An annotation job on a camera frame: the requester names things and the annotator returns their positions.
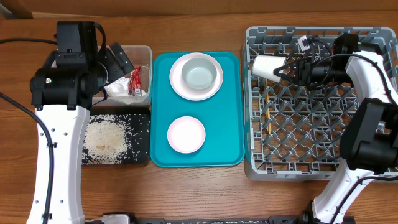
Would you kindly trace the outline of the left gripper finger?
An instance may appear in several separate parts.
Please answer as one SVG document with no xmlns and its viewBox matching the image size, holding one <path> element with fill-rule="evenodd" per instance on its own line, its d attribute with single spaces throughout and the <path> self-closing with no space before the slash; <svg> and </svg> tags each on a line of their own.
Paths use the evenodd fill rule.
<svg viewBox="0 0 398 224">
<path fill-rule="evenodd" d="M 134 70 L 134 65 L 118 42 L 112 44 L 110 48 L 114 53 L 115 61 L 118 65 L 116 68 L 116 75 L 126 75 Z"/>
<path fill-rule="evenodd" d="M 106 67 L 108 72 L 108 83 L 115 82 L 117 79 L 121 78 L 123 75 L 116 75 L 117 63 L 115 61 L 114 53 L 110 48 L 105 48 L 103 51 L 104 58 L 101 63 Z"/>
</svg>

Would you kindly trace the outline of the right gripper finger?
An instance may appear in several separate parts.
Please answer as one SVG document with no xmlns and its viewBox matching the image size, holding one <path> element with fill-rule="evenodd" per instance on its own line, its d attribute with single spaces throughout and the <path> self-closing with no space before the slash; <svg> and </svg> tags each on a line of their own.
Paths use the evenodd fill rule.
<svg viewBox="0 0 398 224">
<path fill-rule="evenodd" d="M 274 70 L 274 75 L 290 83 L 298 83 L 298 79 L 294 73 L 284 73 L 283 70 Z"/>
<path fill-rule="evenodd" d="M 276 73 L 290 73 L 290 72 L 294 72 L 295 68 L 297 65 L 297 61 L 292 61 L 292 62 L 285 62 L 282 66 L 277 67 L 275 69 Z"/>
</svg>

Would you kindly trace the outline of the white tissue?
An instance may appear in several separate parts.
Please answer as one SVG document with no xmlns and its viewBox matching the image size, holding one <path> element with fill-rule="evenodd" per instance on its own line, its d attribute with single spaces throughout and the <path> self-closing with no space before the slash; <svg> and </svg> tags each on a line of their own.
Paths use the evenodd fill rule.
<svg viewBox="0 0 398 224">
<path fill-rule="evenodd" d="M 119 96 L 132 96 L 129 94 L 129 79 L 126 77 L 121 77 L 115 82 L 105 86 L 105 90 L 107 94 L 112 97 L 119 97 Z M 142 89 L 142 95 L 146 96 L 146 92 Z"/>
</svg>

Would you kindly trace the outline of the red snack wrapper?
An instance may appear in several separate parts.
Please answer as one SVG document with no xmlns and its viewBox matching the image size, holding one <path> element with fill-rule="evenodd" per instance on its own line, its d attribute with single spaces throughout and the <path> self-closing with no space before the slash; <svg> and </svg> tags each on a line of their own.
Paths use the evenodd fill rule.
<svg viewBox="0 0 398 224">
<path fill-rule="evenodd" d="M 141 68 L 140 66 L 135 66 L 134 70 L 130 73 L 129 79 L 129 94 L 132 96 L 141 96 Z"/>
</svg>

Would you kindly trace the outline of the white cup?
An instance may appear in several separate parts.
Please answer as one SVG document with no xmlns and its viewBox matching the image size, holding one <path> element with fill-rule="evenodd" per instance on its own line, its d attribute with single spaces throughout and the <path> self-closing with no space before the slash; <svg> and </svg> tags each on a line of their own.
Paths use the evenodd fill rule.
<svg viewBox="0 0 398 224">
<path fill-rule="evenodd" d="M 253 74 L 273 82 L 279 82 L 281 77 L 274 75 L 274 70 L 285 65 L 286 58 L 270 55 L 258 55 L 252 66 Z"/>
</svg>

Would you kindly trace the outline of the small pink-white bowl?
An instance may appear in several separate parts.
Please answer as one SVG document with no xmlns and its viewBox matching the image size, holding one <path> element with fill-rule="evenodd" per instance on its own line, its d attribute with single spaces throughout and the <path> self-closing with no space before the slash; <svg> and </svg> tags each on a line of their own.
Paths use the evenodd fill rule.
<svg viewBox="0 0 398 224">
<path fill-rule="evenodd" d="M 174 151 L 190 154 L 199 150 L 206 139 L 204 125 L 192 116 L 174 120 L 167 130 L 167 140 Z"/>
</svg>

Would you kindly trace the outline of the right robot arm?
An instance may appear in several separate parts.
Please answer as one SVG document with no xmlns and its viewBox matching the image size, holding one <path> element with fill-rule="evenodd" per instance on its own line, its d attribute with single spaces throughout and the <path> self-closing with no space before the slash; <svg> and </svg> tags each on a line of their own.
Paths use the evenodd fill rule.
<svg viewBox="0 0 398 224">
<path fill-rule="evenodd" d="M 289 64 L 278 57 L 263 75 L 272 81 L 291 81 L 311 89 L 329 83 L 349 83 L 359 107 L 340 139 L 340 162 L 335 174 L 298 223 L 353 223 L 345 216 L 351 204 L 374 180 L 386 181 L 384 173 L 397 165 L 397 93 L 384 68 L 382 50 L 363 42 L 359 35 L 344 33 L 333 42 L 330 55 L 318 60 L 300 58 Z"/>
</svg>

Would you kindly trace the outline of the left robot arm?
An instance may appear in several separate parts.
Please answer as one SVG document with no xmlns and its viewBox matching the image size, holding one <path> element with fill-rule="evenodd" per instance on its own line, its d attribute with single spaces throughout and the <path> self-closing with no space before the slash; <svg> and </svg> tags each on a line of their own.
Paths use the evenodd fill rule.
<svg viewBox="0 0 398 224">
<path fill-rule="evenodd" d="M 28 223 L 84 223 L 81 167 L 85 131 L 93 97 L 105 86 L 133 71 L 122 46 L 95 49 L 103 58 L 94 62 L 62 57 L 81 52 L 55 51 L 54 59 L 30 81 L 37 119 L 38 156 L 34 199 Z"/>
</svg>

